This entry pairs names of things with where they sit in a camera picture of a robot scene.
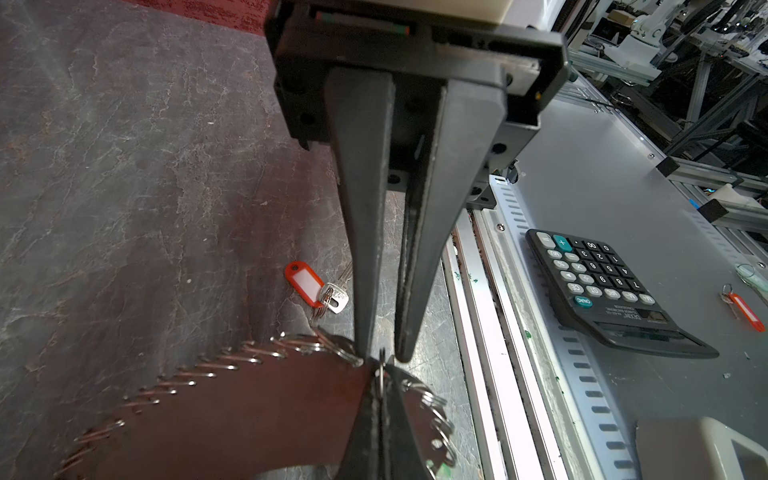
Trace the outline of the aluminium mounting rail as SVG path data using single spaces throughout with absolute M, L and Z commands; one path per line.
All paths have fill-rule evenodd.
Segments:
M 590 343 L 555 318 L 505 178 L 459 216 L 442 267 L 486 479 L 636 479 L 632 442 Z

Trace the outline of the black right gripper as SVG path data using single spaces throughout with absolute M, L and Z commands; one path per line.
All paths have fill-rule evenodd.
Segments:
M 495 207 L 490 175 L 511 167 L 566 81 L 564 39 L 363 1 L 273 1 L 265 36 L 290 135 L 304 149 L 331 140 L 361 357 L 376 322 L 391 130 L 391 189 L 405 189 L 423 151 L 406 190 L 395 312 L 395 355 L 408 363 L 466 201 Z

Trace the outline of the black desk calculator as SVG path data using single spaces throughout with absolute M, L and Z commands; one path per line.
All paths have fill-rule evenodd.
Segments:
M 622 351 L 688 359 L 719 356 L 673 321 L 611 245 L 540 229 L 527 230 L 525 239 L 560 324 Z

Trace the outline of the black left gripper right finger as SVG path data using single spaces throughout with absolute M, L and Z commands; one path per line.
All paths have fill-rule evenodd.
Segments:
M 402 391 L 402 371 L 391 364 L 383 370 L 382 465 L 383 479 L 431 479 L 421 457 L 415 429 Z

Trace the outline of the red key tag with key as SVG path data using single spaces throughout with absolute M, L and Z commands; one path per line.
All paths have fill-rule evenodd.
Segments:
M 348 283 L 352 278 L 352 264 L 348 263 L 333 281 L 324 281 L 305 262 L 294 261 L 284 268 L 284 277 L 303 301 L 312 308 L 313 317 L 326 313 L 341 313 L 350 301 Z

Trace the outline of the grey plastic device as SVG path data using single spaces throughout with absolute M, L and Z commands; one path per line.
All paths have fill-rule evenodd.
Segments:
M 640 420 L 635 445 L 644 479 L 767 477 L 767 449 L 711 417 Z

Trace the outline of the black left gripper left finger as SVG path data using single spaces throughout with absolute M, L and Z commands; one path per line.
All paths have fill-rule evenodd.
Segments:
M 339 479 L 383 479 L 383 367 L 375 365 L 363 390 Z

